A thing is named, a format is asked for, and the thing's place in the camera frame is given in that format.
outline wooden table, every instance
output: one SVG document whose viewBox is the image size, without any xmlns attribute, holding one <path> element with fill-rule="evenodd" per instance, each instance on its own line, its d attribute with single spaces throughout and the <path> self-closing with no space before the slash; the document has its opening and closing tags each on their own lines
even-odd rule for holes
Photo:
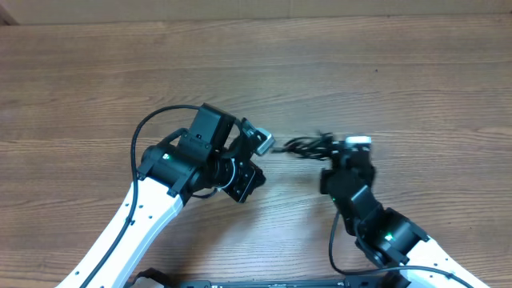
<svg viewBox="0 0 512 288">
<path fill-rule="evenodd" d="M 208 102 L 275 133 L 373 137 L 375 195 L 492 287 L 512 281 L 512 16 L 0 27 L 0 286 L 50 287 L 130 185 L 137 123 Z M 144 128 L 138 156 L 194 113 Z M 257 158 L 246 204 L 192 201 L 135 272 L 215 281 L 337 277 L 324 162 Z M 370 263 L 338 229 L 342 268 Z"/>
</svg>

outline black cable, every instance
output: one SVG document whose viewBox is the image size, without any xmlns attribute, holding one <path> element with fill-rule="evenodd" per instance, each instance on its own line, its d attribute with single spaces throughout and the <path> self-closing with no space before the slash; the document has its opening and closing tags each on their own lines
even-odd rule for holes
<svg viewBox="0 0 512 288">
<path fill-rule="evenodd" d="M 272 153 L 295 153 L 299 158 L 327 160 L 337 149 L 332 133 L 318 132 L 318 137 L 297 137 L 289 140 L 282 148 L 274 148 Z"/>
<path fill-rule="evenodd" d="M 119 244 L 121 241 L 122 236 L 125 234 L 126 230 L 128 229 L 128 226 L 131 223 L 132 217 L 135 213 L 135 207 L 137 206 L 137 197 L 138 197 L 138 177 L 137 177 L 137 160 L 135 158 L 135 145 L 137 143 L 137 137 L 140 133 L 142 127 L 146 122 L 148 122 L 152 117 L 154 117 L 157 114 L 160 114 L 161 112 L 168 111 L 168 110 L 174 110 L 174 109 L 192 109 L 192 110 L 199 110 L 198 106 L 192 106 L 192 105 L 173 105 L 173 106 L 167 106 L 160 108 L 158 110 L 155 110 L 151 112 L 149 115 L 147 115 L 138 125 L 135 129 L 134 136 L 131 139 L 131 147 L 130 147 L 130 165 L 131 165 L 131 174 L 132 179 L 134 181 L 134 196 L 132 200 L 132 205 L 130 208 L 130 212 L 128 213 L 128 217 L 126 217 L 125 224 L 121 228 L 121 231 L 119 231 L 118 236 L 108 249 L 108 251 L 103 255 L 102 260 L 96 265 L 96 267 L 90 272 L 89 276 L 87 276 L 86 280 L 83 282 L 83 284 L 80 286 L 80 288 L 86 288 L 87 285 L 89 285 L 90 281 L 96 276 L 98 271 L 102 268 L 103 264 L 105 264 L 106 260 L 109 258 L 109 256 L 114 252 L 115 247 Z"/>
<path fill-rule="evenodd" d="M 214 190 L 209 192 L 208 194 L 204 194 L 204 195 L 192 194 L 191 197 L 199 198 L 199 199 L 208 199 L 208 198 L 212 198 L 217 192 L 218 192 L 218 189 L 214 188 Z"/>
<path fill-rule="evenodd" d="M 399 271 L 399 270 L 423 270 L 423 271 L 428 271 L 428 272 L 432 272 L 432 273 L 436 273 L 436 274 L 441 274 L 441 275 L 447 277 L 448 279 L 453 279 L 453 280 L 461 283 L 465 287 L 473 288 L 468 282 L 460 279 L 459 277 L 455 276 L 452 273 L 449 273 L 449 272 L 446 272 L 446 271 L 443 271 L 440 269 L 436 269 L 436 268 L 425 267 L 425 266 L 396 266 L 396 267 L 380 268 L 380 269 L 373 269 L 373 270 L 360 270 L 360 271 L 346 271 L 346 270 L 341 270 L 341 269 L 337 268 L 336 264 L 334 264 L 334 258 L 333 258 L 333 241 L 334 241 L 334 235 L 336 233 L 336 227 L 338 226 L 339 215 L 340 215 L 340 213 L 336 212 L 336 215 L 334 216 L 334 220 L 333 220 L 333 226 L 330 230 L 330 239 L 329 239 L 329 262 L 330 262 L 330 265 L 333 267 L 333 269 L 336 272 L 338 272 L 342 275 L 345 275 L 345 276 L 360 276 L 360 275 L 381 274 L 384 272 Z M 367 249 L 367 246 L 364 243 L 364 241 L 362 240 L 361 235 L 359 235 L 358 224 L 359 224 L 358 221 L 354 221 L 354 230 L 356 233 L 356 237 L 358 238 L 359 244 L 361 244 L 361 247 L 363 247 L 363 249 Z"/>
</svg>

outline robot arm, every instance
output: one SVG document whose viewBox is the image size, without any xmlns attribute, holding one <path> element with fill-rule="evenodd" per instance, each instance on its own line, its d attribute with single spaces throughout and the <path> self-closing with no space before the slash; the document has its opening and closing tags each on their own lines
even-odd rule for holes
<svg viewBox="0 0 512 288">
<path fill-rule="evenodd" d="M 224 144 L 231 128 L 240 135 L 229 149 Z M 180 137 L 176 146 L 170 144 Z M 116 215 L 84 259 L 58 287 L 122 287 L 156 236 L 182 210 L 194 192 L 222 189 L 236 202 L 244 203 L 265 176 L 250 158 L 262 155 L 274 144 L 272 134 L 254 128 L 208 104 L 198 108 L 190 130 L 181 128 L 150 146 L 138 171 L 138 200 L 133 201 L 132 183 Z M 130 225 L 96 274 L 98 263 L 111 248 L 119 231 Z"/>
<path fill-rule="evenodd" d="M 183 208 L 180 195 L 171 197 L 169 187 L 145 178 L 138 182 L 138 202 L 130 228 L 114 252 L 89 283 L 89 287 L 123 287 L 150 244 Z M 115 240 L 130 211 L 133 184 L 118 212 L 83 260 L 58 287 L 80 287 Z"/>
<path fill-rule="evenodd" d="M 399 212 L 384 209 L 375 199 L 372 185 L 376 172 L 370 161 L 370 137 L 353 136 L 343 142 L 334 141 L 332 134 L 310 138 L 309 142 L 297 139 L 278 152 L 331 160 L 331 169 L 322 171 L 320 192 L 331 197 L 346 232 L 356 236 L 356 246 L 373 264 L 384 268 L 380 272 L 363 271 L 368 273 L 342 271 L 332 262 L 338 272 L 364 275 L 389 271 L 380 283 L 383 287 L 464 287 L 454 278 L 472 287 L 487 287 L 457 264 L 423 229 Z"/>
</svg>

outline green led light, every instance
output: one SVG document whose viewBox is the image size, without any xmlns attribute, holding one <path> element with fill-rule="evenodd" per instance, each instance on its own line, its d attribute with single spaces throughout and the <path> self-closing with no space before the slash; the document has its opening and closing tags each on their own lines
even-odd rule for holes
<svg viewBox="0 0 512 288">
<path fill-rule="evenodd" d="M 384 237 L 385 240 L 387 241 L 391 241 L 393 240 L 393 235 L 391 235 L 391 233 L 388 233 L 385 237 Z"/>
</svg>

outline white arm link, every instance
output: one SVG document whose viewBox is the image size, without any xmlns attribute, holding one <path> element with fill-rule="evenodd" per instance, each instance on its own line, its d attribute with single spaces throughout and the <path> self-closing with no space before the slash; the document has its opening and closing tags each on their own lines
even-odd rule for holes
<svg viewBox="0 0 512 288">
<path fill-rule="evenodd" d="M 428 242 L 420 241 L 407 254 L 409 262 L 407 266 L 426 266 L 437 268 L 458 276 L 474 288 L 489 288 L 484 282 L 464 269 L 455 260 L 453 260 L 432 238 Z M 444 275 L 421 271 L 421 270 L 401 270 L 400 273 L 411 284 L 407 288 L 425 288 L 425 287 L 443 287 L 443 288 L 463 288 L 464 285 L 459 282 L 448 279 Z"/>
<path fill-rule="evenodd" d="M 62 281 L 59 288 L 80 287 L 118 236 L 133 205 L 133 183 L 116 215 L 90 248 L 84 259 Z M 167 194 L 169 187 L 146 178 L 138 182 L 137 208 L 132 225 L 88 287 L 123 287 L 150 244 L 183 208 L 179 195 Z"/>
</svg>

